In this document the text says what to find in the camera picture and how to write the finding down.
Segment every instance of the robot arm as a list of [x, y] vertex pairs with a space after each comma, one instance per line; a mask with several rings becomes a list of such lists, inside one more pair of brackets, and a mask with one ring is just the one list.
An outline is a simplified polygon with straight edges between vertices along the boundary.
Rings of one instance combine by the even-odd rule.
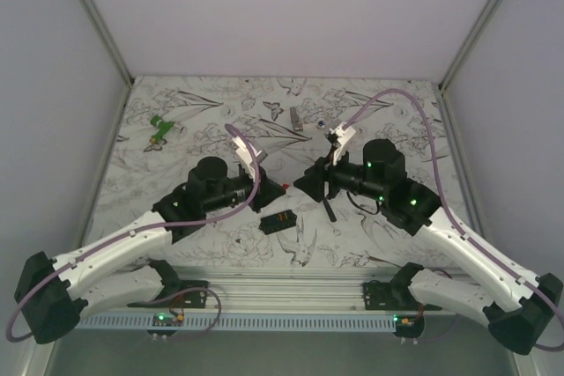
[[[240, 137], [234, 141], [243, 164], [238, 176], [227, 178], [223, 160], [204, 158], [189, 172], [186, 183], [119, 231], [52, 259], [40, 252], [26, 261], [14, 297], [37, 343], [50, 343], [66, 335], [86, 316], [175, 294], [181, 281], [163, 261], [113, 274], [155, 249], [190, 236], [204, 226], [210, 211], [248, 204], [258, 212], [286, 192], [269, 180], [257, 163], [252, 166], [253, 156], [263, 159], [261, 151], [251, 145], [254, 154], [250, 155]], [[249, 168], [252, 174], [245, 171]], [[251, 199], [256, 183], [258, 190]], [[188, 226], [187, 222], [196, 224]], [[22, 303], [39, 284], [44, 286]]]
[[[336, 146], [350, 141], [347, 134], [339, 132], [342, 126], [328, 135], [333, 153], [338, 151]], [[458, 231], [440, 197], [407, 177], [405, 157], [390, 140], [372, 140], [362, 153], [362, 165], [349, 163], [348, 153], [337, 163], [335, 154], [319, 158], [294, 186], [318, 202], [334, 198], [341, 189], [378, 202], [391, 224], [447, 255], [479, 284], [452, 281], [408, 263], [390, 283], [394, 296], [406, 303], [415, 300], [460, 313], [487, 326], [508, 349], [528, 354], [553, 317], [551, 308], [532, 288], [557, 305], [562, 282], [552, 274], [538, 276], [518, 265], [449, 210], [462, 230]]]

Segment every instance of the floral patterned surface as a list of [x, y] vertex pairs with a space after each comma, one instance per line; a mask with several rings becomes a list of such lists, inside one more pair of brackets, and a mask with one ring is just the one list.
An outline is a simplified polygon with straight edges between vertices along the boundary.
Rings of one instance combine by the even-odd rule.
[[[237, 161], [224, 124], [232, 123], [269, 154], [262, 166], [279, 183], [292, 184], [329, 143], [315, 122], [345, 120], [377, 92], [402, 88], [419, 99], [431, 119], [441, 176], [450, 206], [464, 218], [464, 204], [441, 117], [430, 83], [333, 78], [140, 77], [135, 83], [101, 190], [88, 242], [130, 223], [178, 184], [205, 156], [224, 159], [230, 175]], [[306, 124], [292, 130], [290, 107]], [[158, 143], [154, 115], [175, 126]], [[406, 157], [410, 176], [434, 189], [425, 129], [411, 102], [400, 95], [377, 101], [355, 124], [350, 148], [361, 161], [365, 142], [386, 137]], [[357, 198], [367, 210], [375, 205]], [[331, 201], [338, 221], [331, 223], [321, 204], [295, 188], [259, 214], [246, 209], [207, 225], [171, 247], [151, 253], [175, 266], [309, 268], [449, 266], [451, 260], [422, 245], [381, 216], [355, 209], [344, 193]], [[291, 209], [298, 226], [272, 235], [258, 229], [260, 216]], [[218, 210], [209, 216], [224, 213]]]

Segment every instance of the gray metal frame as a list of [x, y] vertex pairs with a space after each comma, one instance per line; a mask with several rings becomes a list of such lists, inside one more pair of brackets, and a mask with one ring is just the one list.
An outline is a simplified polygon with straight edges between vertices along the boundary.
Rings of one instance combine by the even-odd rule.
[[501, 1], [502, 0], [487, 0], [486, 5], [484, 5], [484, 9], [482, 9], [482, 12], [479, 14], [476, 22], [472, 26], [472, 29], [468, 33], [466, 40], [464, 40], [464, 43], [458, 50], [458, 53], [456, 54], [454, 61], [452, 61], [452, 64], [449, 66], [444, 79], [439, 84], [442, 96], [444, 96], [445, 92], [448, 91], [450, 83], [452, 83], [457, 72], [464, 64], [466, 57], [470, 54], [472, 48], [476, 44], [476, 40], [484, 31], [484, 28], [486, 28], [487, 23], [500, 6]]
[[115, 67], [117, 68], [118, 72], [122, 76], [125, 84], [129, 87], [133, 84], [133, 76], [129, 72], [125, 61], [123, 60], [122, 54], [115, 43], [114, 37], [109, 32], [108, 27], [104, 21], [104, 18], [101, 16], [96, 3], [93, 0], [79, 0], [82, 6], [85, 8], [86, 14], [88, 18], [91, 20], [96, 33], [100, 36], [102, 43], [106, 47], [110, 57], [112, 58], [112, 62], [114, 62]]
[[456, 126], [453, 122], [449, 103], [442, 97], [438, 88], [436, 90], [436, 98], [439, 105], [439, 111], [441, 112], [442, 123], [447, 134], [447, 139], [449, 140], [450, 153], [452, 154], [452, 161], [455, 164], [456, 175], [458, 175], [460, 190], [462, 192], [464, 204], [466, 205], [466, 213], [468, 214], [469, 220], [468, 224], [474, 231], [482, 236], [485, 236], [486, 233], [480, 219], [476, 196], [474, 195], [475, 191], [472, 187], [468, 166], [466, 165], [466, 160], [464, 159], [464, 154], [458, 141], [460, 140], [460, 137], [457, 134]]
[[98, 198], [100, 196], [102, 185], [104, 183], [104, 177], [109, 167], [109, 161], [112, 158], [112, 152], [114, 151], [115, 142], [117, 140], [118, 132], [122, 124], [123, 114], [125, 113], [125, 106], [130, 99], [132, 90], [133, 88], [131, 85], [126, 85], [125, 89], [122, 92], [120, 101], [121, 106], [120, 109], [116, 112], [114, 121], [112, 122], [108, 144], [106, 145], [106, 148], [104, 149], [104, 153], [102, 155], [103, 160], [101, 162], [101, 166], [96, 172], [96, 178], [94, 179], [94, 184], [90, 191], [91, 194], [85, 199], [88, 207], [85, 208], [85, 213], [80, 217], [78, 226], [79, 236], [73, 243], [72, 247], [74, 248], [78, 248], [84, 244], [85, 237], [88, 235], [90, 229], [92, 228], [96, 204], [98, 203]]

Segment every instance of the gray object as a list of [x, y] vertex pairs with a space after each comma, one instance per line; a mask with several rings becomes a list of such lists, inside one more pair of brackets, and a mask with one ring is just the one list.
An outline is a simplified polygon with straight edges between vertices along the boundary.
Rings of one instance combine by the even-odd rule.
[[[452, 317], [429, 317], [438, 335]], [[402, 345], [389, 334], [216, 332], [152, 342], [142, 331], [74, 331], [58, 343], [46, 376], [514, 376], [515, 363], [480, 326], [462, 320], [445, 343]]]
[[290, 107], [290, 121], [292, 122], [292, 129], [294, 131], [303, 131], [303, 125], [295, 107]]
[[[152, 312], [102, 313], [81, 321], [77, 329], [149, 330], [155, 329]], [[206, 329], [215, 318], [210, 313], [189, 313], [179, 331]], [[394, 332], [396, 323], [391, 314], [281, 314], [222, 313], [214, 332], [326, 332], [374, 333]]]

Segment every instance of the purple cable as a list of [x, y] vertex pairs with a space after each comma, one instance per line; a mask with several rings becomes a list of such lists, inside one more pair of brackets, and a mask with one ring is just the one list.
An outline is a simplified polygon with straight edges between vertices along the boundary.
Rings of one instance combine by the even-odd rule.
[[[401, 95], [405, 96], [407, 99], [409, 99], [412, 102], [412, 104], [415, 106], [415, 108], [417, 109], [417, 111], [421, 115], [421, 118], [423, 119], [423, 125], [425, 126], [425, 130], [426, 130], [427, 136], [429, 138], [429, 146], [431, 148], [431, 159], [432, 159], [432, 162], [433, 162], [434, 180], [437, 184], [437, 193], [439, 194], [439, 197], [441, 198], [442, 207], [443, 207], [444, 212], [447, 215], [447, 218], [449, 219], [450, 223], [456, 228], [456, 230], [461, 235], [464, 235], [466, 232], [462, 228], [462, 226], [456, 221], [455, 217], [453, 216], [452, 212], [450, 211], [449, 205], [447, 203], [447, 198], [444, 195], [444, 191], [442, 189], [441, 177], [439, 175], [439, 160], [437, 158], [437, 152], [436, 152], [436, 149], [434, 147], [433, 131], [431, 130], [431, 126], [429, 125], [429, 121], [427, 119], [427, 115], [425, 114], [425, 111], [423, 110], [423, 107], [421, 107], [421, 105], [419, 104], [419, 102], [418, 102], [417, 98], [415, 98], [415, 96], [413, 96], [412, 94], [410, 94], [410, 93], [408, 93], [404, 90], [400, 90], [398, 88], [389, 88], [387, 90], [384, 90], [383, 92], [379, 92], [374, 97], [372, 97], [372, 99], [367, 101], [367, 103], [363, 107], [361, 107], [359, 109], [359, 111], [351, 117], [351, 119], [349, 119], [346, 122], [346, 124], [343, 126], [343, 129], [347, 129], [348, 127], [353, 125], [357, 121], [357, 119], [359, 119], [359, 116], [361, 116], [364, 113], [364, 111], [367, 110], [368, 107], [374, 101], [380, 99], [382, 96], [385, 96], [386, 94], [401, 94]], [[483, 248], [472, 237], [469, 237], [468, 241], [476, 249], [478, 249], [478, 251], [480, 253], [485, 255], [488, 259], [490, 259], [492, 262], [494, 262], [500, 268], [505, 270], [512, 277], [514, 277], [515, 279], [520, 278], [520, 275], [518, 273], [516, 273], [514, 270], [512, 270], [512, 268], [510, 268], [504, 262], [499, 260], [497, 257], [495, 257], [493, 254], [491, 254], [485, 248]], [[531, 291], [533, 291], [535, 294], [537, 294], [548, 305], [548, 307], [552, 310], [552, 312], [554, 313], [554, 315], [556, 316], [556, 318], [560, 322], [562, 328], [564, 328], [564, 314], [558, 309], [558, 307], [539, 288], [537, 288], [536, 286], [534, 286], [530, 282], [525, 281], [524, 285], [527, 288], [529, 288]], [[561, 343], [560, 345], [556, 346], [556, 347], [549, 347], [549, 346], [540, 345], [540, 344], [536, 344], [535, 347], [537, 347], [539, 350], [542, 350], [542, 351], [560, 352], [560, 351], [564, 351], [564, 342]]]
[[199, 338], [200, 336], [203, 336], [207, 333], [209, 333], [219, 322], [219, 318], [221, 317], [221, 300], [219, 299], [218, 294], [216, 294], [214, 291], [210, 290], [209, 288], [204, 288], [204, 287], [194, 287], [194, 288], [186, 288], [185, 290], [181, 290], [178, 291], [172, 295], [169, 295], [168, 297], [165, 297], [163, 299], [154, 299], [153, 301], [145, 301], [143, 303], [139, 303], [139, 304], [143, 304], [145, 306], [152, 306], [152, 305], [158, 305], [161, 303], [164, 303], [165, 301], [169, 301], [171, 299], [176, 299], [178, 297], [180, 297], [181, 295], [184, 294], [189, 294], [191, 292], [207, 292], [208, 294], [212, 295], [215, 300], [218, 302], [218, 313], [215, 315], [215, 319], [213, 319], [213, 321], [210, 323], [210, 325], [206, 328], [206, 329], [202, 329], [199, 332], [197, 332], [196, 334], [190, 334], [190, 335], [176, 335], [173, 338], [170, 339], [175, 339], [175, 340], [179, 340], [179, 339], [196, 339]]
[[[145, 225], [145, 226], [141, 226], [141, 227], [133, 230], [133, 231], [135, 231], [135, 233], [140, 233], [142, 231], [148, 231], [150, 229], [155, 229], [155, 228], [175, 228], [175, 227], [179, 227], [179, 226], [196, 226], [196, 225], [206, 225], [206, 224], [210, 224], [210, 223], [213, 223], [213, 222], [219, 222], [220, 220], [227, 219], [228, 217], [231, 217], [231, 216], [239, 213], [241, 210], [243, 210], [245, 207], [247, 207], [250, 204], [250, 202], [253, 201], [253, 198], [255, 198], [256, 192], [258, 191], [258, 187], [260, 185], [260, 169], [259, 169], [259, 166], [258, 166], [258, 162], [256, 161], [255, 151], [253, 150], [253, 147], [252, 147], [251, 143], [249, 142], [249, 140], [236, 127], [227, 123], [226, 124], [226, 131], [229, 134], [231, 134], [232, 136], [238, 136], [242, 140], [242, 142], [245, 143], [245, 146], [249, 150], [250, 157], [253, 161], [253, 168], [255, 169], [255, 184], [253, 185], [253, 189], [251, 190], [250, 195], [247, 198], [247, 200], [245, 200], [242, 204], [237, 206], [235, 209], [227, 212], [225, 215], [212, 217], [212, 218], [204, 219], [204, 220], [197, 220], [197, 221], [163, 222], [163, 223], [158, 223], [158, 224]], [[104, 248], [111, 246], [112, 244], [115, 244], [117, 241], [123, 240], [123, 239], [125, 239], [129, 236], [130, 236], [130, 231], [120, 233], [119, 235], [116, 235], [114, 238], [106, 240], [106, 241], [100, 243], [98, 246], [92, 248], [91, 250], [88, 250], [85, 253], [81, 254], [79, 257], [77, 257], [76, 262], [82, 262], [84, 259], [90, 257], [91, 255], [98, 253], [100, 250], [103, 250]], [[49, 274], [49, 276], [45, 277], [45, 279], [43, 279], [38, 284], [36, 284], [24, 296], [24, 298], [21, 299], [21, 301], [16, 306], [16, 309], [11, 314], [10, 319], [8, 320], [8, 323], [6, 324], [5, 336], [6, 336], [6, 339], [8, 341], [10, 341], [11, 343], [20, 343], [22, 341], [25, 341], [26, 339], [29, 339], [32, 336], [31, 332], [28, 333], [28, 334], [22, 335], [22, 336], [15, 336], [12, 333], [12, 330], [13, 330], [14, 324], [16, 322], [16, 319], [18, 318], [18, 315], [21, 313], [21, 311], [26, 306], [26, 304], [29, 302], [29, 300], [39, 290], [41, 290], [45, 285], [47, 285], [53, 279], [55, 279], [56, 277], [61, 275], [64, 271], [70, 269], [72, 266], [74, 266], [74, 263], [69, 262], [69, 263], [63, 265], [61, 268], [54, 271], [53, 273]]]

